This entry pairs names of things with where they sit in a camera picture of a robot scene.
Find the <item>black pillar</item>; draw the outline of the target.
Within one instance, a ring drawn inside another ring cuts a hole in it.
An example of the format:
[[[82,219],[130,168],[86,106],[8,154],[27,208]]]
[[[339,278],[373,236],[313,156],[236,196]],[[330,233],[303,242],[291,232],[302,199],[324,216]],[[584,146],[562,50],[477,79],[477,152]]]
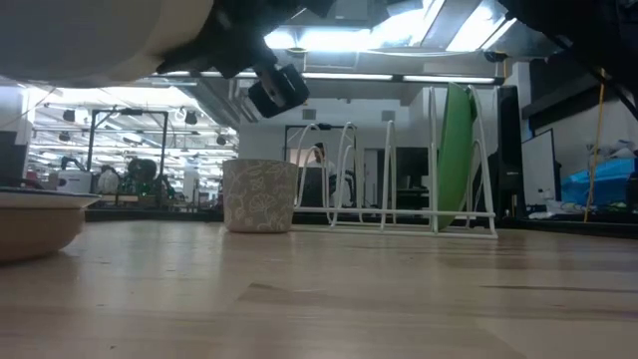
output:
[[[517,214],[523,204],[520,108],[516,86],[497,89],[497,211]]]

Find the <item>green plate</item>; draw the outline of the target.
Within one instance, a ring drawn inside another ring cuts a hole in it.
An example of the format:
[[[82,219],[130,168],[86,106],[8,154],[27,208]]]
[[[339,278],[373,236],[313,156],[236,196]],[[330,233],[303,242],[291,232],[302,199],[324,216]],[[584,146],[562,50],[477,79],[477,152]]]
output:
[[[438,209],[460,211],[473,161],[476,101],[467,87],[449,83],[438,157]]]

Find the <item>blue tarp cover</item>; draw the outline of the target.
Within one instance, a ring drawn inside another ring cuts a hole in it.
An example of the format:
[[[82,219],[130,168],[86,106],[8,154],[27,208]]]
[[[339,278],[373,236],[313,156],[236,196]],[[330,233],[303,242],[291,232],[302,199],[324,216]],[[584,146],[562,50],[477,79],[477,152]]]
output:
[[[638,159],[617,159],[598,164],[595,170],[593,202],[595,206],[625,202],[630,176],[637,172]],[[586,206],[590,190],[589,171],[561,181],[561,199]]]

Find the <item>blue spiral patterned plate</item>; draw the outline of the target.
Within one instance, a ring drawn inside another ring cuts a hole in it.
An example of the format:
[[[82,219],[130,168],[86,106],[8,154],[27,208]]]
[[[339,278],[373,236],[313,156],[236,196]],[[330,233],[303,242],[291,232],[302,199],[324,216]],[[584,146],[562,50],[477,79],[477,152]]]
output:
[[[55,190],[0,187],[0,208],[84,208],[101,197],[91,193],[71,193]]]

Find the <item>black metal frame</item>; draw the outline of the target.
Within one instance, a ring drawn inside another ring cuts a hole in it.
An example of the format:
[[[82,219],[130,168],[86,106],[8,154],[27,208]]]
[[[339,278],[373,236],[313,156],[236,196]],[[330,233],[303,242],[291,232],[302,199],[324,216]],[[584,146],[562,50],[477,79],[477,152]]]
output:
[[[92,164],[93,164],[93,152],[94,152],[96,129],[99,124],[105,122],[113,114],[133,116],[133,117],[141,117],[144,115],[163,116],[163,124],[161,125],[162,137],[161,137],[160,163],[159,163],[159,170],[161,173],[163,173],[166,140],[167,140],[167,128],[168,128],[168,122],[169,122],[168,112],[167,111],[151,111],[151,110],[143,110],[143,109],[136,109],[136,108],[91,110],[91,125],[89,128],[89,146],[88,146],[86,170],[89,171],[92,168]]]
[[[326,123],[290,125],[284,129],[283,158],[303,167],[315,161],[312,148],[321,143],[326,158],[337,165],[348,146],[356,146],[357,127],[351,123],[335,126]]]

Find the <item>black computer monitor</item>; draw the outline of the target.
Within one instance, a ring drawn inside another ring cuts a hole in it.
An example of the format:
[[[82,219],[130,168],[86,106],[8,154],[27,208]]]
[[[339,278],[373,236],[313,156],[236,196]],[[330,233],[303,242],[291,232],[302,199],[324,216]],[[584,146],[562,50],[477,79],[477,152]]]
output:
[[[299,193],[302,207],[323,207],[324,184],[329,183],[329,173],[323,173],[321,168],[307,168],[298,175]]]

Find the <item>bright ceiling light panel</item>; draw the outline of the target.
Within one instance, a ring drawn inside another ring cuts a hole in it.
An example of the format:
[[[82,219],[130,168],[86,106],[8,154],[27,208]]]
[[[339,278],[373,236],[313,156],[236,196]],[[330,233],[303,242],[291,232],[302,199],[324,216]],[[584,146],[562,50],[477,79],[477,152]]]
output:
[[[359,52],[368,49],[368,29],[280,28],[264,37],[273,50],[293,52]]]

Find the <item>grey floral patterned cup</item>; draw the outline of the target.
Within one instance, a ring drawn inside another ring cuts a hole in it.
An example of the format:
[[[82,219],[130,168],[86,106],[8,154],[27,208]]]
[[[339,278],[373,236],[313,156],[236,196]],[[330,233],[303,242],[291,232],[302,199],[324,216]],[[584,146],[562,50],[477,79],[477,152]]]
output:
[[[283,233],[293,221],[298,166],[275,160],[222,164],[223,216],[239,233]]]

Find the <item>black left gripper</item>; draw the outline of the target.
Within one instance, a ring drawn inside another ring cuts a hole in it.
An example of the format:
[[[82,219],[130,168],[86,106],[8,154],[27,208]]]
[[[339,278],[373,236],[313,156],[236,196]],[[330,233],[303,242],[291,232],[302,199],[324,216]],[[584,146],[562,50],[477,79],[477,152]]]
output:
[[[215,0],[213,24],[219,28],[213,31],[213,52],[172,50],[164,55],[157,73],[199,73],[212,67],[223,78],[233,78],[246,69],[263,72],[277,64],[266,35],[304,11],[325,18],[331,7],[332,0]]]

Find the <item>dark shelf furniture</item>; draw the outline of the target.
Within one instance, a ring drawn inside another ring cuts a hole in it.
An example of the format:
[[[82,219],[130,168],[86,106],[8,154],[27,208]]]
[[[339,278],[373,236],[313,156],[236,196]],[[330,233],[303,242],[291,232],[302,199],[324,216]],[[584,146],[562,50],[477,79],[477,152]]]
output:
[[[429,175],[427,148],[397,148],[397,208],[418,210],[430,204],[424,178]]]

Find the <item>grey ceramic plate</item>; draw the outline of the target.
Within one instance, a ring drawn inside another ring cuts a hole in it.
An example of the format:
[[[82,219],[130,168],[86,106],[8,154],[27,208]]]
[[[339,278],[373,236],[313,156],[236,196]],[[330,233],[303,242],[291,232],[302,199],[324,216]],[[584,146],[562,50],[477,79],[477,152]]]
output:
[[[0,76],[100,88],[153,74],[215,0],[0,0]]]

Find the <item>dark equipment with green lights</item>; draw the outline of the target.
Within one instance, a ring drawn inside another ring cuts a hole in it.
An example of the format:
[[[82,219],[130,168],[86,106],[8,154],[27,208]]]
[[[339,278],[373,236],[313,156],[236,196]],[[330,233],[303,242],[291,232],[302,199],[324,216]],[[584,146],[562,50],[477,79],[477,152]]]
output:
[[[157,163],[139,158],[129,162],[120,190],[128,194],[155,195],[165,198],[174,198],[175,195],[167,176],[158,174]]]

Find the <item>white ceiling light tube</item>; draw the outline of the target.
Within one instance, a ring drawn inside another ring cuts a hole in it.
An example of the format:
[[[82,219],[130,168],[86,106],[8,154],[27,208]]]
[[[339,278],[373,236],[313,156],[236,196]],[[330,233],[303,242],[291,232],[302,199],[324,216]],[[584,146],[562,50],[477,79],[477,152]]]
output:
[[[344,74],[344,73],[303,73],[304,79],[311,80],[347,80],[347,81],[392,81],[393,75],[383,74]]]
[[[424,75],[406,75],[403,76],[403,82],[409,83],[463,83],[463,84],[494,84],[497,79],[485,77],[455,77],[455,76],[424,76]]]

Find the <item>long ceiling light strip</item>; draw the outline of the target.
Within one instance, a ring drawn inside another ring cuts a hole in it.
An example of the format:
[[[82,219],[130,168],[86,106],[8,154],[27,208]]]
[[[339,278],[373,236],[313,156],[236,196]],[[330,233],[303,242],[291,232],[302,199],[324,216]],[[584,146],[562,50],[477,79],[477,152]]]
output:
[[[455,35],[447,52],[465,53],[487,50],[514,24],[497,0],[481,0]]]

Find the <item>white wire dish rack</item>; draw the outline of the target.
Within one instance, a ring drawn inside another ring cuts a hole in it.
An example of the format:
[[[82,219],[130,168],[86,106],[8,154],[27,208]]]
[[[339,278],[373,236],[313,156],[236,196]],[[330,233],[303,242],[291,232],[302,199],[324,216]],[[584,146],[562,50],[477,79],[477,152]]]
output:
[[[468,191],[460,211],[440,211],[438,209],[438,157],[443,121],[438,121],[436,91],[433,87],[428,88],[428,116],[426,117],[429,126],[426,134],[430,137],[428,146],[430,204],[427,208],[418,210],[397,208],[398,142],[395,123],[391,121],[387,124],[384,139],[382,203],[379,208],[364,207],[363,195],[360,192],[356,193],[353,207],[343,205],[343,187],[346,184],[345,164],[349,160],[352,160],[355,165],[354,189],[360,190],[364,187],[363,152],[357,146],[348,146],[337,164],[335,205],[328,205],[328,185],[324,184],[324,206],[302,207],[303,193],[298,192],[298,185],[294,210],[296,212],[325,213],[329,228],[339,233],[388,233],[391,235],[496,239],[495,213],[487,153],[484,148],[485,135],[481,104],[478,90],[472,85],[467,86],[467,88],[470,89],[476,101],[477,118],[474,121],[473,161],[468,178]]]

